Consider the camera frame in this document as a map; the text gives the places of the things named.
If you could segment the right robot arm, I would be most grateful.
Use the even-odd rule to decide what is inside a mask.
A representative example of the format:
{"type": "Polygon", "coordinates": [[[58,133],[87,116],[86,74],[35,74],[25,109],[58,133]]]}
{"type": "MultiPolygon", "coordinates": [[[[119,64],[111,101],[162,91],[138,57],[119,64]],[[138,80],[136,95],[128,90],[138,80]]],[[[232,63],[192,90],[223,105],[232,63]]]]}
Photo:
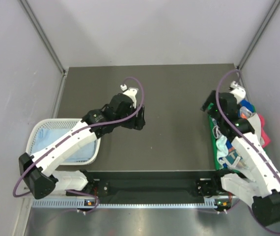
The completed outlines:
{"type": "Polygon", "coordinates": [[[213,90],[201,107],[215,122],[217,141],[230,143],[237,153],[228,158],[225,148],[217,149],[217,160],[226,169],[218,171],[212,189],[219,195],[229,192],[238,197],[258,223],[267,227],[280,222],[280,173],[262,147],[259,115],[242,112],[245,94],[243,88],[213,90]]]}

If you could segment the white grey cloth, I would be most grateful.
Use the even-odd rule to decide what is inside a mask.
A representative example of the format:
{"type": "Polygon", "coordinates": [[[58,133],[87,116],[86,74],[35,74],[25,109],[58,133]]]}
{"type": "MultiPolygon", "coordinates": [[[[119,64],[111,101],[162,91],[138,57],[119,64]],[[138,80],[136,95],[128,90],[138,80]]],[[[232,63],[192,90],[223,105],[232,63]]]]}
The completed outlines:
{"type": "Polygon", "coordinates": [[[249,123],[253,127],[256,136],[258,137],[258,140],[260,142],[260,145],[263,146],[265,144],[264,139],[261,136],[261,120],[258,116],[257,113],[253,113],[249,118],[248,118],[249,123]]]}

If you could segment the light blue towel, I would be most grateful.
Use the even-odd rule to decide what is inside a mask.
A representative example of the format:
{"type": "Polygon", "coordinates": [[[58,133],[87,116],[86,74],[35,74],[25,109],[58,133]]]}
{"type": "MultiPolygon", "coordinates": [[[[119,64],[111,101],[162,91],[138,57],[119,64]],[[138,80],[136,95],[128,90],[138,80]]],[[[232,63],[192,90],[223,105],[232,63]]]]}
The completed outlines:
{"type": "MultiPolygon", "coordinates": [[[[48,129],[40,128],[35,136],[35,143],[32,146],[31,154],[46,148],[48,145],[66,134],[69,128],[48,129]]],[[[86,162],[95,154],[97,141],[89,143],[68,157],[64,163],[86,162]]]]}

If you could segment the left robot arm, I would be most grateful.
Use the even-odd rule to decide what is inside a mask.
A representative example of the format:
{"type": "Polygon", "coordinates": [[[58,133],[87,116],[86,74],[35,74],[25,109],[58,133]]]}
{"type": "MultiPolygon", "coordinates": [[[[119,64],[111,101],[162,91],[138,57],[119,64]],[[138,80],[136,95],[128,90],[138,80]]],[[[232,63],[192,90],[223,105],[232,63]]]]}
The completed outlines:
{"type": "Polygon", "coordinates": [[[64,160],[84,146],[110,134],[117,127],[142,130],[145,125],[144,105],[137,104],[136,88],[115,95],[101,109],[89,111],[67,133],[47,147],[19,159],[20,178],[35,199],[43,199],[54,191],[77,191],[89,195],[93,181],[83,171],[57,171],[64,160]]]}

